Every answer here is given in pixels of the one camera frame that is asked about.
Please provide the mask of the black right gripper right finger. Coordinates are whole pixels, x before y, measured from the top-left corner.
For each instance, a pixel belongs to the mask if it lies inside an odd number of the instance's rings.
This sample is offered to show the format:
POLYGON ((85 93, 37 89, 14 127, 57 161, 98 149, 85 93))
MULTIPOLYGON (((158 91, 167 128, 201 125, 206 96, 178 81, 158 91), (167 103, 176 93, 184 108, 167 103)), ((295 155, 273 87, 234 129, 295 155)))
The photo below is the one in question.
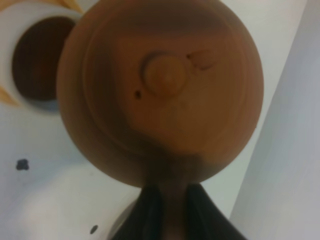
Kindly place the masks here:
POLYGON ((186 192, 186 238, 188 240, 246 240, 213 203, 201 184, 186 192))

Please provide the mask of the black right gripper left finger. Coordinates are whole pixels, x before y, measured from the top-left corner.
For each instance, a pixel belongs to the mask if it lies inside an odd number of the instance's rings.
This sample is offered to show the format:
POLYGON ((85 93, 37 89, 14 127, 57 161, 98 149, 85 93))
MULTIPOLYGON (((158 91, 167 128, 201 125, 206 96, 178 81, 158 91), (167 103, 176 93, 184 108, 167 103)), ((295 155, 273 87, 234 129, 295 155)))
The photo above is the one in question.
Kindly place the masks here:
POLYGON ((146 186, 113 240, 166 240, 164 204, 157 186, 146 186))

